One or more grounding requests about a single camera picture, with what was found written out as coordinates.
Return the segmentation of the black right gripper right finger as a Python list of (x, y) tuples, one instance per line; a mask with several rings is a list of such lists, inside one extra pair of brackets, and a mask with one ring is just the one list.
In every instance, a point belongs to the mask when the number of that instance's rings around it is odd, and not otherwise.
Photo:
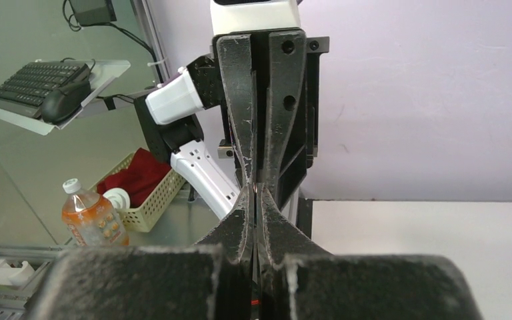
[(335, 255), (257, 192), (264, 319), (480, 319), (461, 270), (440, 255)]

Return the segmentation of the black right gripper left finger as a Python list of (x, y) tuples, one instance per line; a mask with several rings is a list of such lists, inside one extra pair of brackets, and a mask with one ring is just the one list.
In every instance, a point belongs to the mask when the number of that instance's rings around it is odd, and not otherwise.
[(250, 294), (240, 258), (252, 192), (189, 247), (76, 247), (62, 251), (30, 298), (26, 319), (231, 319)]

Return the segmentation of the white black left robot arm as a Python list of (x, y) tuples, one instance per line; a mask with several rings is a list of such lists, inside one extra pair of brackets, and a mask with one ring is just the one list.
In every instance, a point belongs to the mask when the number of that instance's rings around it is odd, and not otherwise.
[[(268, 186), (282, 209), (318, 154), (320, 58), (328, 37), (300, 28), (238, 31), (213, 38), (212, 52), (138, 98), (135, 109), (150, 152), (198, 192), (219, 219), (243, 186)], [(230, 179), (211, 156), (197, 114), (219, 107)]]

